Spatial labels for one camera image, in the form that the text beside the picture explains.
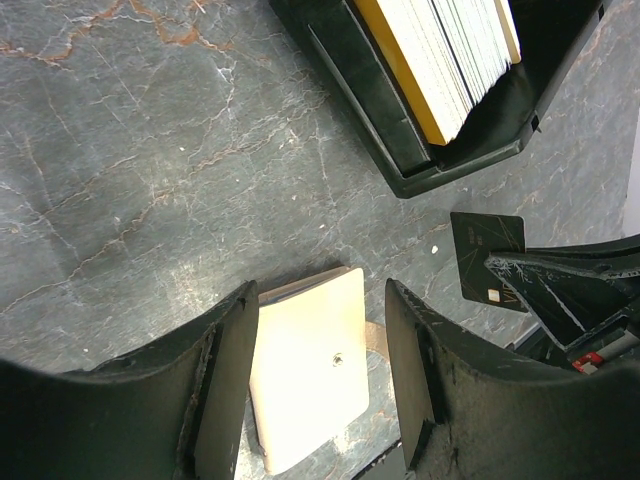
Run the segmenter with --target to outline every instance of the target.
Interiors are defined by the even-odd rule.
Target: red object
[[[591,365],[592,367],[597,369],[603,363],[604,363],[604,358],[602,358],[596,352],[590,352],[590,353],[587,353],[586,355],[583,355],[582,357],[580,357],[575,362],[573,362],[572,365],[579,372],[589,373],[589,372],[585,372],[585,370],[584,370],[584,367],[586,365]]]

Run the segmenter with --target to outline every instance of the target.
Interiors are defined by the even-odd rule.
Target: beige wallet
[[[265,469],[275,475],[368,407],[362,269],[287,285],[260,305],[250,390]]]

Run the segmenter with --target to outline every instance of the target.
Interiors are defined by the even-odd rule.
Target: marble countertop
[[[364,269],[369,320],[394,277],[508,342],[531,319],[462,300],[449,212],[521,215],[532,246],[620,236],[639,20],[612,4],[522,154],[402,201],[266,0],[0,4],[0,353],[91,368],[245,279],[339,264]],[[280,478],[351,478],[398,437],[368,360],[367,413]],[[248,401],[237,478],[264,476],[258,450]]]

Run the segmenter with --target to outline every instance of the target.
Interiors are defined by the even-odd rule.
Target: black card
[[[462,296],[473,302],[528,312],[509,286],[484,266],[491,252],[524,253],[521,217],[451,212]]]

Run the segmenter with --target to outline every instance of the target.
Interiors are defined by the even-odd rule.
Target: black box
[[[522,51],[457,138],[428,144],[351,0],[270,0],[396,196],[410,198],[521,152],[611,0],[510,0]]]

